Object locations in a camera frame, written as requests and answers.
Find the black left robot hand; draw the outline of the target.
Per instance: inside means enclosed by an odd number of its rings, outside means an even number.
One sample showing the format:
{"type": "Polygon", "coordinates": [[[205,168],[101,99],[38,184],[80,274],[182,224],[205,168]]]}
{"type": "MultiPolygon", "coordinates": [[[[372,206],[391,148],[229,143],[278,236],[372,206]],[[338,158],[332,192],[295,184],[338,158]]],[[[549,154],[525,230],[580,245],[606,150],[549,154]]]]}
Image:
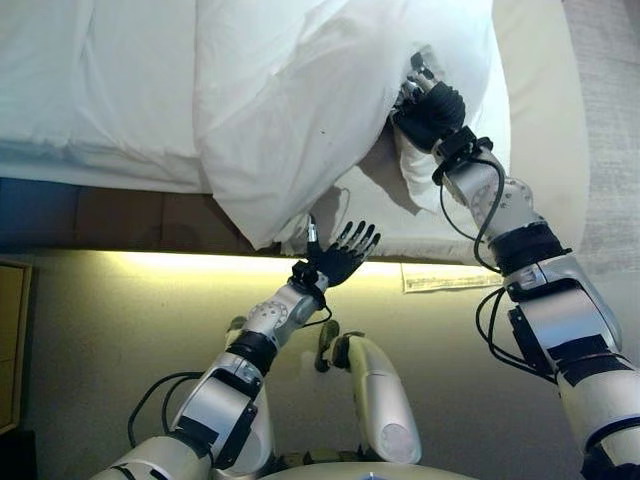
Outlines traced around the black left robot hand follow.
{"type": "Polygon", "coordinates": [[[348,221],[334,242],[322,249],[318,224],[312,214],[307,219],[306,258],[328,279],[328,286],[345,282],[369,257],[381,239],[374,224],[361,220],[357,225],[348,221]]]}

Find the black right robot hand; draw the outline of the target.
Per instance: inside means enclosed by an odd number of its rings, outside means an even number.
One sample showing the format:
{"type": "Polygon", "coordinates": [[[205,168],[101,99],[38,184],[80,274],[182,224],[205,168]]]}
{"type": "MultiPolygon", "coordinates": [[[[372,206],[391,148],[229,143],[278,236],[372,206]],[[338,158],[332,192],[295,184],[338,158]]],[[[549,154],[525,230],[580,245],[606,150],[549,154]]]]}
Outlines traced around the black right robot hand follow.
{"type": "Polygon", "coordinates": [[[463,126],[466,106],[461,94],[433,73],[421,51],[410,58],[410,65],[390,120],[414,147],[430,152],[463,126]]]}

